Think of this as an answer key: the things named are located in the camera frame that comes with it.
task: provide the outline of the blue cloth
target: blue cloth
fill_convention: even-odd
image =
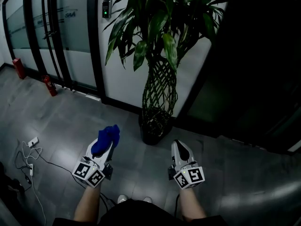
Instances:
[[[91,148],[91,154],[94,156],[101,156],[111,145],[113,141],[113,147],[117,147],[120,130],[117,125],[108,126],[98,132],[98,140]]]

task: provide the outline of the potted plant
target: potted plant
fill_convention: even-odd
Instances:
[[[147,60],[149,74],[139,117],[145,143],[155,145],[170,131],[180,61],[203,37],[215,45],[224,10],[214,5],[226,1],[128,0],[126,8],[115,11],[122,12],[107,26],[115,23],[105,63],[115,49],[122,64],[134,53],[134,71]],[[134,36],[140,41],[134,43]]]

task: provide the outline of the gray tile floor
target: gray tile floor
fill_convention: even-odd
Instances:
[[[174,139],[192,148],[204,168],[206,181],[195,188],[209,216],[221,214],[234,225],[291,225],[301,212],[301,156],[293,157],[250,148],[225,138],[214,139],[182,129],[172,131],[157,146],[140,139],[138,116],[103,105],[69,90],[58,89],[51,97],[45,85],[36,80],[21,80],[15,71],[0,72],[0,161],[7,175],[28,185],[14,167],[21,142],[39,137],[42,156],[72,170],[97,132],[117,124],[120,142],[115,149],[114,172],[105,180],[102,192],[114,200],[120,194],[154,204],[173,213],[179,193],[174,181],[168,181]],[[72,218],[83,189],[63,169],[46,164],[35,165],[34,185],[43,204],[48,225],[55,217]],[[43,215],[32,189],[20,198],[43,224]],[[105,213],[101,203],[100,215]]]

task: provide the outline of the white cable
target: white cable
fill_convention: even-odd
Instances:
[[[42,153],[42,151],[43,151],[43,148],[42,148],[42,147],[32,148],[32,149],[30,150],[28,156],[25,156],[25,154],[24,154],[24,149],[23,149],[23,143],[24,143],[26,146],[28,146],[28,145],[26,144],[26,142],[23,141],[21,146],[22,146],[23,157],[26,159],[26,164],[29,166],[29,164],[28,164],[28,159],[32,157],[34,160],[37,160],[37,159],[39,158],[39,156],[41,155],[41,153]],[[40,152],[38,152],[38,156],[37,156],[37,157],[31,156],[32,151],[33,151],[33,150],[38,150],[38,149],[40,149]],[[37,194],[36,194],[36,191],[34,190],[33,176],[32,176],[32,188],[33,188],[34,195],[36,196],[36,198],[37,198],[38,201],[39,201],[39,204],[41,205],[41,208],[42,208],[42,211],[43,211],[43,215],[44,215],[44,219],[45,219],[45,226],[46,226],[46,216],[45,216],[45,213],[44,213],[44,209],[43,209],[42,203],[40,202],[40,200],[39,200],[39,198],[38,198],[38,196],[37,196]]]
[[[42,148],[42,147],[32,148],[32,149],[30,150],[28,156],[25,156],[25,154],[24,154],[24,149],[23,149],[23,143],[25,143],[26,146],[28,146],[28,145],[26,144],[26,142],[24,142],[24,141],[22,142],[22,152],[23,152],[23,157],[26,159],[26,164],[29,166],[28,161],[27,161],[28,158],[31,158],[31,157],[32,157],[34,160],[37,160],[37,159],[39,158],[39,156],[41,155],[41,153],[42,153],[42,151],[43,151],[43,148]],[[32,151],[33,151],[33,150],[38,150],[38,149],[40,149],[40,152],[38,153],[38,156],[37,156],[37,157],[31,156]]]
[[[32,188],[33,188],[33,192],[34,192],[34,195],[36,195],[36,191],[34,190],[34,185],[33,185],[33,176],[32,176]],[[44,219],[45,219],[45,226],[46,226],[46,216],[45,216],[45,213],[44,213],[44,209],[43,209],[43,206],[42,206],[42,203],[40,202],[38,196],[36,195],[40,205],[41,205],[41,208],[42,208],[42,211],[43,211],[43,215],[44,215]]]

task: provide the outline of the braided plant trunk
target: braided plant trunk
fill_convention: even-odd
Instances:
[[[147,56],[149,75],[143,92],[142,129],[156,137],[163,135],[178,99],[176,73],[164,61]]]

